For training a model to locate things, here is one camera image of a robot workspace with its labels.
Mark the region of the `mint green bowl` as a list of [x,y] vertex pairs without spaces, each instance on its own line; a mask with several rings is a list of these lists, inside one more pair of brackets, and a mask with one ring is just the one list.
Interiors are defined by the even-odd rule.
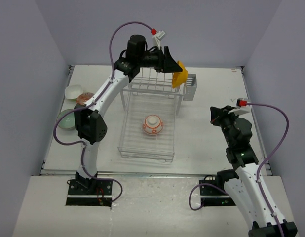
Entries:
[[[70,112],[71,109],[63,110],[57,117],[57,121],[66,113]],[[58,127],[63,130],[72,130],[75,128],[75,117],[74,113],[70,113],[66,115],[60,122],[58,123]]]

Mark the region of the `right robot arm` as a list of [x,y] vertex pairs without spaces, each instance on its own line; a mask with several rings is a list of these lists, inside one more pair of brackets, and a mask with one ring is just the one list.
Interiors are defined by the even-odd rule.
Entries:
[[250,145],[252,124],[240,118],[239,108],[211,107],[211,124],[221,129],[231,170],[217,173],[215,189],[228,194],[241,212],[250,237],[294,237],[297,227],[281,213],[269,192],[259,160]]

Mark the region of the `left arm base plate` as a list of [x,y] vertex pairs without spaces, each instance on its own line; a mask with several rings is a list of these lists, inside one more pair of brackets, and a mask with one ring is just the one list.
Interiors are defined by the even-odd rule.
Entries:
[[94,180],[90,188],[79,184],[75,179],[67,181],[66,206],[112,206],[112,181]]

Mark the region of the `yellow plastic bowl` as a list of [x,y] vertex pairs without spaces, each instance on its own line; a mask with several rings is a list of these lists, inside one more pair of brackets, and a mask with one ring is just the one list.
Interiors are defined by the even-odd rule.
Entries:
[[178,61],[177,63],[181,67],[182,71],[173,73],[172,88],[180,87],[183,83],[186,83],[188,79],[188,71],[184,64],[181,61]]

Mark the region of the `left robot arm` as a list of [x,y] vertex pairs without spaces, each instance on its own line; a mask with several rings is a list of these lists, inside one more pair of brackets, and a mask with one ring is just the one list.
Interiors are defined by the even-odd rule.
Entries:
[[165,46],[147,48],[143,35],[132,35],[127,42],[126,52],[114,63],[113,72],[106,82],[84,105],[75,106],[75,127],[82,141],[80,166],[75,180],[86,194],[97,188],[96,161],[100,141],[107,133],[104,115],[116,96],[137,76],[141,68],[154,68],[158,73],[179,74],[184,66],[176,62]]

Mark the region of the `blue zigzag patterned bowl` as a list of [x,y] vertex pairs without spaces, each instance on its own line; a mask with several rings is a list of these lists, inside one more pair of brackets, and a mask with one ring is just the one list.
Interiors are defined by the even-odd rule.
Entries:
[[76,99],[76,103],[80,105],[84,105],[89,99],[91,99],[94,96],[94,93],[91,92],[85,92],[78,96]]

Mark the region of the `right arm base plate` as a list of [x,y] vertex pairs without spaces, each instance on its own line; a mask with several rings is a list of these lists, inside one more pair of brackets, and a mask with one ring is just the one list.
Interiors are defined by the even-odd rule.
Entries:
[[202,185],[199,187],[200,200],[203,207],[235,206],[235,203],[221,191],[211,186]]

